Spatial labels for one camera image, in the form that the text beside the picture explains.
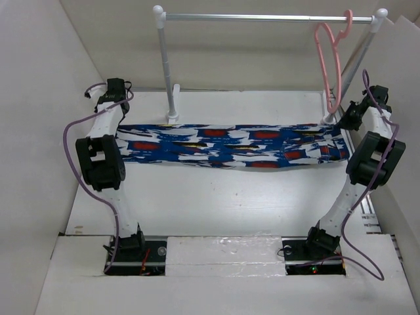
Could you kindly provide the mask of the blue patterned trousers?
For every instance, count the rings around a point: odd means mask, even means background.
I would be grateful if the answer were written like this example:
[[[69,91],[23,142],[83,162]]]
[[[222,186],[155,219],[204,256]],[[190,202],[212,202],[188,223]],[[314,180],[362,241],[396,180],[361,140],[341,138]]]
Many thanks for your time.
[[[279,169],[345,161],[350,153],[334,125],[120,125],[126,162]]]

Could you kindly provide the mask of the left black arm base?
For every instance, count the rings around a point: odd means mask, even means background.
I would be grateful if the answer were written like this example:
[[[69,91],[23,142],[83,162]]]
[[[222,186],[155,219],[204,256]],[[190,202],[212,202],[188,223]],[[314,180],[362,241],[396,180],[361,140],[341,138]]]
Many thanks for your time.
[[[118,249],[113,262],[112,251],[115,241],[104,248],[107,251],[104,273],[107,276],[164,276],[167,254],[167,238],[146,238],[140,251]]]

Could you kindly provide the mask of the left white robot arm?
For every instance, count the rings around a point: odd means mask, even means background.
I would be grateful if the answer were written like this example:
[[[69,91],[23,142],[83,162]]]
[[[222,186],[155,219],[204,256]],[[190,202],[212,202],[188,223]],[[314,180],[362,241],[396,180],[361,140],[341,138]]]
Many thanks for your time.
[[[123,181],[125,164],[116,139],[117,128],[130,109],[128,81],[111,78],[99,96],[93,126],[75,148],[85,184],[111,207],[115,220],[114,241],[106,250],[117,259],[139,260],[146,254],[146,241],[139,223],[132,218]]]

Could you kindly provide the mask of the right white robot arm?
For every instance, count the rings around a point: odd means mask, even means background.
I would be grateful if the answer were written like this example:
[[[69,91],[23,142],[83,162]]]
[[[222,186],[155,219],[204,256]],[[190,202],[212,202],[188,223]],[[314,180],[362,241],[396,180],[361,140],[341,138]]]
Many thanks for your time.
[[[365,127],[366,133],[348,161],[346,182],[339,196],[303,242],[303,250],[310,258],[317,259],[336,250],[344,226],[363,193],[387,183],[406,149],[406,145],[394,137],[397,126],[390,121],[388,91],[380,85],[364,90],[362,101],[352,101],[337,124],[338,128],[348,131]]]

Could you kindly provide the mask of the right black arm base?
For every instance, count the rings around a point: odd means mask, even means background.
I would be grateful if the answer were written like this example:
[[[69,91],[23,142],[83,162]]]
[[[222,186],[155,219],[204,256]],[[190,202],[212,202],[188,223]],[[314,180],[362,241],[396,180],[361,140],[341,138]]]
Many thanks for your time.
[[[277,256],[285,263],[287,276],[345,276],[340,253],[317,245],[310,247],[305,237],[282,237]]]

